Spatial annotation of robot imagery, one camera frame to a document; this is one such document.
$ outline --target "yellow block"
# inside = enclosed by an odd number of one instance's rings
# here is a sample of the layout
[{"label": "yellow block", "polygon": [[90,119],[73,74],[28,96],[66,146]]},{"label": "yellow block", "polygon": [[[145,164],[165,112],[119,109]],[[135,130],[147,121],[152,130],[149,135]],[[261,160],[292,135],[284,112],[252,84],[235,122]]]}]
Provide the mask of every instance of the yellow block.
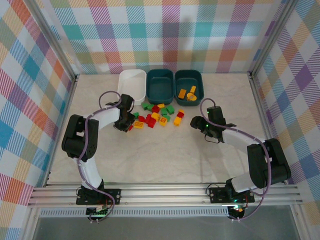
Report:
[{"label": "yellow block", "polygon": [[181,118],[176,116],[175,119],[174,119],[174,122],[173,122],[173,125],[179,127],[180,123],[181,123]]},{"label": "yellow block", "polygon": [[190,90],[190,93],[195,94],[195,92],[196,92],[196,86],[192,86],[191,90]]},{"label": "yellow block", "polygon": [[197,97],[196,97],[194,94],[192,94],[191,92],[189,92],[189,93],[186,95],[186,99],[187,99],[188,101],[195,101],[195,100],[197,100]]},{"label": "yellow block", "polygon": [[179,99],[184,99],[185,95],[186,95],[186,92],[187,92],[187,90],[181,89],[180,92],[179,92],[178,98]]},{"label": "yellow block", "polygon": [[168,123],[168,119],[166,119],[165,117],[162,117],[159,121],[159,124],[164,127],[167,125],[167,123]]},{"label": "yellow block", "polygon": [[159,107],[160,109],[163,109],[163,108],[165,107],[165,104],[164,104],[164,103],[158,104],[158,107]]},{"label": "yellow block", "polygon": [[153,118],[153,119],[155,119],[157,122],[160,120],[160,114],[159,113],[156,113],[156,112],[153,112],[152,114],[151,114],[151,117]]},{"label": "yellow block", "polygon": [[142,121],[135,121],[133,124],[133,127],[135,129],[143,129],[144,128],[144,123]]}]

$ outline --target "toy block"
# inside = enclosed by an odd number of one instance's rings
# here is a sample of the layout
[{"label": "toy block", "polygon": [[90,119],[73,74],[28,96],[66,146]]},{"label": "toy block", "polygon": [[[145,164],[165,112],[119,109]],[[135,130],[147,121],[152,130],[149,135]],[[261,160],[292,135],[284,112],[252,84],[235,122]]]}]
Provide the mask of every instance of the toy block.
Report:
[{"label": "toy block", "polygon": [[146,103],[146,102],[141,104],[141,107],[143,108],[143,110],[147,110],[148,106],[149,106],[149,103]]},{"label": "toy block", "polygon": [[153,104],[149,104],[148,107],[146,108],[148,111],[152,112],[152,108],[154,107]]},{"label": "toy block", "polygon": [[165,117],[160,118],[159,124],[161,126],[165,127],[167,125],[167,123],[168,123],[168,119],[166,119]]},{"label": "toy block", "polygon": [[160,108],[157,105],[154,105],[151,111],[158,114],[160,112]]},{"label": "toy block", "polygon": [[190,90],[190,93],[195,94],[195,92],[196,92],[196,86],[192,86],[191,90]]},{"label": "toy block", "polygon": [[158,122],[160,120],[160,115],[159,113],[154,112],[151,114],[151,118],[155,119]]},{"label": "toy block", "polygon": [[151,114],[148,114],[147,116],[146,116],[146,118],[145,118],[145,123],[146,124],[148,124],[149,123],[149,121],[150,121],[150,119],[151,119]]},{"label": "toy block", "polygon": [[135,129],[143,129],[144,128],[144,123],[142,121],[135,121],[133,124],[133,127]]},{"label": "toy block", "polygon": [[158,107],[159,107],[160,109],[163,109],[163,108],[165,107],[165,104],[164,104],[164,103],[158,104]]},{"label": "toy block", "polygon": [[178,112],[178,114],[176,115],[178,118],[183,119],[185,114],[183,112]]},{"label": "toy block", "polygon": [[135,116],[135,119],[137,119],[139,117],[139,113],[138,112],[135,112],[133,115]]},{"label": "toy block", "polygon": [[164,118],[166,118],[168,120],[168,122],[170,122],[170,116],[169,115],[163,115]]},{"label": "toy block", "polygon": [[154,128],[154,126],[156,125],[157,120],[155,120],[154,118],[150,118],[150,121],[148,123],[148,127],[149,128]]},{"label": "toy block", "polygon": [[174,114],[175,113],[175,109],[173,106],[169,105],[166,107],[166,110],[168,111],[168,113],[171,115],[171,114]]},{"label": "toy block", "polygon": [[184,99],[186,95],[187,90],[181,89],[178,95],[178,99]]},{"label": "toy block", "polygon": [[146,120],[143,116],[138,116],[139,122],[144,123]]},{"label": "toy block", "polygon": [[173,124],[175,125],[175,126],[177,126],[177,127],[179,127],[179,125],[180,125],[180,123],[181,123],[181,118],[180,117],[175,117],[175,120],[174,120],[174,122],[173,122]]},{"label": "toy block", "polygon": [[161,114],[162,115],[167,115],[168,114],[168,111],[166,108],[161,108]]},{"label": "toy block", "polygon": [[186,100],[187,100],[187,101],[195,101],[195,100],[197,100],[197,97],[196,97],[193,93],[189,92],[189,93],[186,95]]}]

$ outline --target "marble table surface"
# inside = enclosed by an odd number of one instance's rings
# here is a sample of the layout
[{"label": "marble table surface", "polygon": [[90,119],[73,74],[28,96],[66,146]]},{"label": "marble table surface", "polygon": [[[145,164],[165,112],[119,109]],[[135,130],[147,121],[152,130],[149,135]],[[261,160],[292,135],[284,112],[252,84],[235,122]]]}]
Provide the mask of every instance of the marble table surface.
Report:
[{"label": "marble table surface", "polygon": [[[69,109],[67,121],[73,114],[87,115],[99,108],[99,96],[117,90],[119,75],[81,75]],[[227,123],[257,137],[264,137],[257,107],[246,74],[203,74],[205,97],[221,106]],[[102,98],[102,104],[115,102],[114,94]],[[225,182],[248,171],[248,157],[233,146],[207,142],[204,135],[190,127],[194,116],[200,116],[199,106],[179,106],[185,116],[179,127],[171,121],[158,123],[152,129],[134,128],[124,133],[108,125],[99,132],[96,165],[105,182]],[[212,104],[207,101],[205,108]],[[133,113],[146,116],[149,112],[135,106]],[[55,152],[48,183],[80,182],[76,164],[61,149]]]}]

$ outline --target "purple cable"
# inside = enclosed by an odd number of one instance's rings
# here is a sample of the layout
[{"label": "purple cable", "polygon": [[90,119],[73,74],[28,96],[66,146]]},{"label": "purple cable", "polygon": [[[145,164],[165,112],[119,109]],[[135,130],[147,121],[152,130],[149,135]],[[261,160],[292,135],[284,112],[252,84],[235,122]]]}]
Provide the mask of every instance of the purple cable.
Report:
[{"label": "purple cable", "polygon": [[[102,107],[101,107],[101,103],[100,103],[101,98],[102,98],[103,95],[108,94],[108,93],[115,93],[115,94],[117,94],[117,95],[119,96],[119,101],[118,101],[115,105],[113,105],[113,106],[109,106],[109,107],[102,108]],[[95,111],[95,112],[93,112],[92,114],[90,114],[90,115],[85,119],[85,122],[84,122],[84,136],[85,136],[84,147],[83,147],[82,153],[80,154],[79,158],[76,160],[76,164],[78,165],[78,170],[79,170],[80,176],[81,176],[82,180],[85,182],[85,184],[87,184],[90,188],[92,188],[92,189],[95,190],[96,192],[108,196],[108,197],[112,200],[112,206],[111,206],[110,211],[109,211],[103,218],[101,218],[99,221],[96,220],[96,223],[102,222],[103,220],[105,220],[105,219],[112,213],[112,211],[113,211],[113,209],[114,209],[114,207],[115,207],[116,201],[115,201],[114,197],[111,196],[109,193],[104,192],[104,191],[101,191],[101,190],[95,188],[94,186],[92,186],[90,183],[88,183],[88,181],[86,180],[86,178],[85,178],[85,176],[84,176],[84,174],[83,174],[83,172],[82,172],[82,170],[81,170],[81,168],[80,168],[80,165],[81,165],[80,161],[81,161],[82,157],[85,155],[85,153],[86,153],[86,151],[87,151],[87,148],[88,148],[88,142],[89,142],[89,137],[88,137],[88,121],[89,121],[89,119],[90,119],[91,117],[93,117],[94,115],[96,115],[96,114],[98,114],[98,113],[101,113],[101,112],[103,112],[103,111],[105,111],[105,110],[109,110],[109,109],[116,108],[120,103],[121,103],[121,96],[120,96],[120,94],[119,94],[118,92],[116,92],[116,91],[106,91],[106,92],[104,92],[104,93],[102,93],[102,94],[100,95],[100,97],[99,97],[99,106],[100,106],[100,109],[97,110],[97,111]]]},{"label": "purple cable", "polygon": [[256,208],[254,209],[253,212],[251,212],[248,216],[245,216],[245,217],[241,218],[241,220],[245,220],[245,219],[249,218],[250,216],[252,216],[252,215],[260,208],[260,206],[261,206],[262,202],[264,201],[265,196],[266,196],[266,194],[268,193],[269,188],[270,188],[270,186],[271,186],[271,163],[270,163],[270,157],[269,157],[269,154],[268,154],[268,150],[267,150],[266,146],[263,144],[262,141],[260,141],[258,138],[255,138],[255,137],[252,136],[251,134],[246,133],[245,131],[241,131],[241,130],[236,129],[236,128],[232,128],[232,127],[228,127],[228,126],[222,126],[222,125],[219,125],[219,124],[215,124],[215,123],[213,123],[212,121],[210,121],[210,120],[205,116],[205,114],[204,114],[204,112],[203,112],[203,110],[202,110],[202,105],[203,105],[203,103],[204,103],[206,100],[210,100],[211,102],[213,102],[213,104],[214,104],[213,106],[214,106],[214,107],[216,106],[216,102],[215,102],[213,99],[207,97],[207,98],[203,99],[203,100],[201,101],[201,103],[200,103],[200,112],[201,112],[201,115],[202,115],[202,117],[203,117],[208,123],[210,123],[210,124],[213,125],[213,126],[219,127],[219,128],[224,128],[224,129],[228,129],[228,130],[232,130],[232,131],[241,133],[241,134],[243,134],[243,135],[245,135],[245,136],[253,139],[254,141],[258,142],[258,143],[261,145],[261,147],[263,148],[264,154],[265,154],[265,156],[266,156],[266,164],[267,164],[267,169],[268,169],[268,179],[267,179],[266,188],[265,188],[265,191],[264,191],[262,194],[257,193],[257,192],[254,192],[254,191],[251,191],[253,194],[256,194],[256,195],[260,196],[260,197],[261,197],[261,201],[260,201],[260,203],[258,204],[258,206],[256,206]]}]

